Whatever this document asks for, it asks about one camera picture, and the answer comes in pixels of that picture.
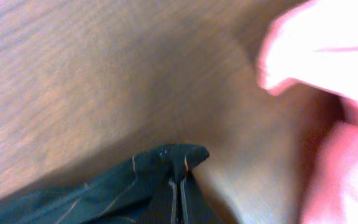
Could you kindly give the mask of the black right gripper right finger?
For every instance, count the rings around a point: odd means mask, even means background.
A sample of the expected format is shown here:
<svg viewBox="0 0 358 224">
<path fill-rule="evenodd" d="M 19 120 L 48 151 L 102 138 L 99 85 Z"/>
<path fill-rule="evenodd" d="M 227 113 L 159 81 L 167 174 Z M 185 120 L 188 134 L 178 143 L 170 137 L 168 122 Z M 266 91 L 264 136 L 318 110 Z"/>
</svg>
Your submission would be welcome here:
<svg viewBox="0 0 358 224">
<path fill-rule="evenodd" d="M 184 224 L 202 224 L 204 199 L 195 179 L 181 181 L 180 193 Z"/>
</svg>

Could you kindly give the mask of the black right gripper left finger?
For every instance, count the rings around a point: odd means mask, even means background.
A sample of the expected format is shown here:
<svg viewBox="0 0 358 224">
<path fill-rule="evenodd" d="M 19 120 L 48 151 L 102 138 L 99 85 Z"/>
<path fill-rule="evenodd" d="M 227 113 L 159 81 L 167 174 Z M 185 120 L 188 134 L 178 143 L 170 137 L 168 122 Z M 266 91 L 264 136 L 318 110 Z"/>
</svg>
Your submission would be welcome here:
<svg viewBox="0 0 358 224">
<path fill-rule="evenodd" d="M 164 182 L 155 194 L 155 223 L 177 224 L 178 187 L 172 180 Z"/>
</svg>

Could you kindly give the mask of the black printed cycling jersey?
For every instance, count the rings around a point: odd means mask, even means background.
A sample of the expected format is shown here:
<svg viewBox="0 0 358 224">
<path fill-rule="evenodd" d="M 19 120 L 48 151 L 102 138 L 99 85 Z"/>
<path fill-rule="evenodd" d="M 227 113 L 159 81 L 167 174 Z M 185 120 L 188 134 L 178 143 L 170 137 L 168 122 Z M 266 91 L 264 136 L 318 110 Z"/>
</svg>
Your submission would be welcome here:
<svg viewBox="0 0 358 224">
<path fill-rule="evenodd" d="M 172 180 L 178 187 L 179 223 L 184 224 L 180 183 L 195 179 L 192 169 L 208 157 L 203 146 L 161 145 L 75 188 L 45 189 L 0 203 L 0 223 L 155 223 L 155 194 Z M 203 223 L 222 222 L 205 199 L 203 209 Z"/>
</svg>

